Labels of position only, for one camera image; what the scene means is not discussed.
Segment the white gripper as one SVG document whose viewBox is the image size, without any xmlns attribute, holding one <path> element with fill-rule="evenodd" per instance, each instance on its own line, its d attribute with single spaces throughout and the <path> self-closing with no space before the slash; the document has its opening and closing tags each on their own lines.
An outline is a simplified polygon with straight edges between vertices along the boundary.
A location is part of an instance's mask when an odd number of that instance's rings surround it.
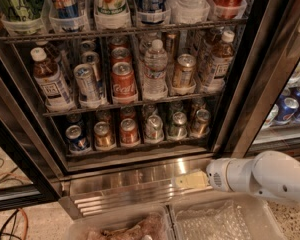
<svg viewBox="0 0 300 240">
<path fill-rule="evenodd" d="M 201 171 L 193 171 L 177 176 L 174 183 L 180 188 L 204 189 L 208 186 L 208 177 Z"/>
</svg>

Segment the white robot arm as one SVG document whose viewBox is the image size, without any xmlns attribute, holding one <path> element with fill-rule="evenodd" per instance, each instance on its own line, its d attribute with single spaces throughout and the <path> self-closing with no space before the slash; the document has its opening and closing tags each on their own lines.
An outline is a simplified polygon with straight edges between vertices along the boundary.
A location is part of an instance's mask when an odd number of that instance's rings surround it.
<svg viewBox="0 0 300 240">
<path fill-rule="evenodd" d="M 254 158 L 212 160 L 206 171 L 196 169 L 175 176 L 179 188 L 246 193 L 257 198 L 300 203 L 300 162 L 278 151 L 264 151 Z"/>
</svg>

